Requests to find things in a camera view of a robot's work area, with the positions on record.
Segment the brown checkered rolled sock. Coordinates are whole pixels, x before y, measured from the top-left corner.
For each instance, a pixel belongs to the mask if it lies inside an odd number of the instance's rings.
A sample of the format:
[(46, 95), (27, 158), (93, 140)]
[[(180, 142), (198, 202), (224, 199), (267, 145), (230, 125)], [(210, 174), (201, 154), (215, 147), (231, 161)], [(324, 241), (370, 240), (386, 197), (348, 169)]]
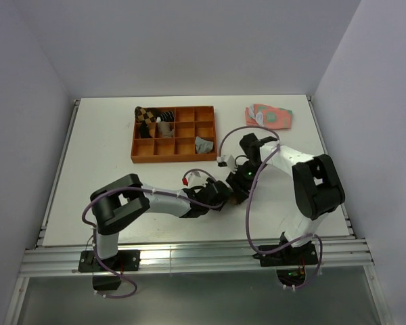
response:
[(159, 115), (156, 108), (144, 108), (137, 106), (135, 108), (135, 121), (137, 123), (155, 123)]

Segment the black white striped sock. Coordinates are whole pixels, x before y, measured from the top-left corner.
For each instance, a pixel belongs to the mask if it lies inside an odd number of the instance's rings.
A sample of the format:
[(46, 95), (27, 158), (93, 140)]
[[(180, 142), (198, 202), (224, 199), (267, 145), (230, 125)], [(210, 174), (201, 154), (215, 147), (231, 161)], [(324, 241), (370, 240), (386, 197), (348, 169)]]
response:
[(172, 110), (160, 112), (156, 117), (156, 122), (173, 122), (175, 120), (175, 113)]

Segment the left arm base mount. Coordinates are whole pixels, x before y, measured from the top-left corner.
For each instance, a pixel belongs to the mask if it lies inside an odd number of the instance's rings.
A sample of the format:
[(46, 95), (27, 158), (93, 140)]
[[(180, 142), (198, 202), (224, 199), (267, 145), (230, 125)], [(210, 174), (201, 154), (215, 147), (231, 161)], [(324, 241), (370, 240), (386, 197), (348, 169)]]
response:
[[(136, 272), (139, 269), (140, 251), (126, 250), (118, 253), (108, 259), (102, 260), (103, 264), (116, 272)], [(105, 272), (106, 269), (101, 266), (95, 258), (93, 251), (83, 251), (78, 264), (79, 273)]]

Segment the aluminium front rail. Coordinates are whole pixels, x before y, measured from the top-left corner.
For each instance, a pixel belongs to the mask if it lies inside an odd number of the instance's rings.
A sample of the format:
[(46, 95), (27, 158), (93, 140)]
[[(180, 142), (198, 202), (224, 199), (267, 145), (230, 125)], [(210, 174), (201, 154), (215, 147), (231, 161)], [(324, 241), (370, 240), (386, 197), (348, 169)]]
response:
[[(79, 276), (83, 246), (39, 247), (26, 251), (19, 277)], [(120, 245), (121, 251), (140, 251), (140, 274), (230, 272), (262, 270), (252, 258), (254, 251), (244, 240), (187, 244)], [(335, 238), (323, 240), (323, 267), (370, 266), (374, 260), (366, 240)]]

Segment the argyle beige orange sock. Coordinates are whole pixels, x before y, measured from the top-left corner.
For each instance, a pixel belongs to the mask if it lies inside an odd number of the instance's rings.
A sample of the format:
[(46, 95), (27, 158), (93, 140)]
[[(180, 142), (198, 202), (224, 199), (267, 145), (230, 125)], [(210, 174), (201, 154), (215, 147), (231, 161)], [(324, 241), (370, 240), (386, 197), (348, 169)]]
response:
[(229, 197), (229, 203), (230, 203), (230, 204), (233, 204), (233, 205), (238, 205), (238, 204), (241, 204), (241, 203), (242, 203), (242, 200), (241, 200), (241, 198), (238, 197), (236, 194), (232, 194), (232, 195)]

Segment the beige rolled sock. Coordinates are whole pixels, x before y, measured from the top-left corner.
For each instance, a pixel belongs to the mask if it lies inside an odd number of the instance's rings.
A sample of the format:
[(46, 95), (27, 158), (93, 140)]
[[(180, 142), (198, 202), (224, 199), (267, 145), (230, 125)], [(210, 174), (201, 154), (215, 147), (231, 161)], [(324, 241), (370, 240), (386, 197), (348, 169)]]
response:
[(158, 133), (161, 138), (173, 138), (174, 129), (169, 122), (161, 121), (156, 123), (158, 128)]

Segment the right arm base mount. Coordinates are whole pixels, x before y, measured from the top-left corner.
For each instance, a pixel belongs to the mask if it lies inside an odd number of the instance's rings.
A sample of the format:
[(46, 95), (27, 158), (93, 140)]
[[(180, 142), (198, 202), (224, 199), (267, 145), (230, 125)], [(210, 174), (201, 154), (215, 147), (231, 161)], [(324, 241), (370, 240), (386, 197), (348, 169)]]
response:
[(252, 257), (259, 261), (261, 267), (317, 265), (319, 261), (315, 245), (312, 243), (298, 248), (288, 246), (271, 254), (255, 253)]

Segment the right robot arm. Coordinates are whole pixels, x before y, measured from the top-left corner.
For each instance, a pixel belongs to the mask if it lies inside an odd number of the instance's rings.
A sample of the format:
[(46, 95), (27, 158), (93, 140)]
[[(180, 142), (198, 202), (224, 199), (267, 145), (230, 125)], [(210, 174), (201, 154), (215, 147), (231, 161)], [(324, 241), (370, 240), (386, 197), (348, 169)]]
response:
[(262, 139), (249, 133), (240, 140), (246, 161), (233, 165), (226, 182), (236, 203), (251, 202), (258, 178), (267, 166), (291, 177), (296, 209), (279, 244), (253, 246), (254, 259), (263, 267), (317, 265), (322, 250), (313, 244), (321, 222), (345, 201), (333, 160), (327, 154), (312, 156), (280, 144), (273, 136)]

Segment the pink green sock pair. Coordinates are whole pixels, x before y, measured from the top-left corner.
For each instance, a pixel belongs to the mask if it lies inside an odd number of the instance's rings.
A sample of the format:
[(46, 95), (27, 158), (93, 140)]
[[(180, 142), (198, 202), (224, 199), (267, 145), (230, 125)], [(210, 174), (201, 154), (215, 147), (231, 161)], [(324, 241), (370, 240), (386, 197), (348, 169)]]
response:
[(245, 123), (248, 126), (260, 126), (271, 130), (290, 129), (293, 112), (265, 104), (251, 104), (245, 108)]

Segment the black sock in tray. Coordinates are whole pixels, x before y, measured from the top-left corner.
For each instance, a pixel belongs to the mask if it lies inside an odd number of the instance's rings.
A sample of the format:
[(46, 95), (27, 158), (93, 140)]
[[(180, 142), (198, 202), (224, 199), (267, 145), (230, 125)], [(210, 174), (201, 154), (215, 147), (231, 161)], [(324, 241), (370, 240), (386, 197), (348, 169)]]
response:
[(141, 139), (152, 139), (153, 137), (150, 134), (150, 128), (145, 122), (142, 122), (139, 126), (139, 136)]

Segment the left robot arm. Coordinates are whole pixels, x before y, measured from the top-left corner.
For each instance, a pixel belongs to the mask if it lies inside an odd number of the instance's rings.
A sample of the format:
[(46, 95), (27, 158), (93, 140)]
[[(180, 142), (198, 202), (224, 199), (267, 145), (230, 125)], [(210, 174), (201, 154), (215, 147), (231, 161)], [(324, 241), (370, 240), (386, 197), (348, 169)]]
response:
[(232, 191), (222, 181), (208, 178), (201, 185), (165, 190), (129, 174), (90, 195), (82, 220), (94, 230), (94, 263), (102, 270), (118, 265), (118, 235), (145, 213), (193, 219), (221, 210)]

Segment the grey ankle sock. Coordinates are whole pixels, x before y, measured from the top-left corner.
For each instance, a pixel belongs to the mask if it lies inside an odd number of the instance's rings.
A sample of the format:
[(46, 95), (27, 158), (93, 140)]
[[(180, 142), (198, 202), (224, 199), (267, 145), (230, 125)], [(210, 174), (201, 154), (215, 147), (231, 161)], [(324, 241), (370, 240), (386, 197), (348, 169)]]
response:
[(201, 137), (196, 137), (195, 147), (197, 154), (207, 154), (210, 153), (214, 148), (214, 143)]

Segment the orange compartment tray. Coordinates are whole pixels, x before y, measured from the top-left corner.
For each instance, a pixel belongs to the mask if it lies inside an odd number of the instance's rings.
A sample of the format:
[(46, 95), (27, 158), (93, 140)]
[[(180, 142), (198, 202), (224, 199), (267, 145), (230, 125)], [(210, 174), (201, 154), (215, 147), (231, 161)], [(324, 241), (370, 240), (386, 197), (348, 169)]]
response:
[[(172, 110), (175, 120), (169, 122), (174, 129), (173, 138), (161, 138), (155, 123), (146, 123), (150, 128), (152, 139), (141, 139), (139, 126), (134, 122), (131, 144), (131, 160), (133, 163), (175, 163), (212, 161), (217, 157), (217, 133), (215, 110), (213, 106), (176, 106), (176, 107), (144, 107), (156, 108), (158, 112)], [(214, 148), (210, 153), (197, 154), (195, 138), (212, 141)]]

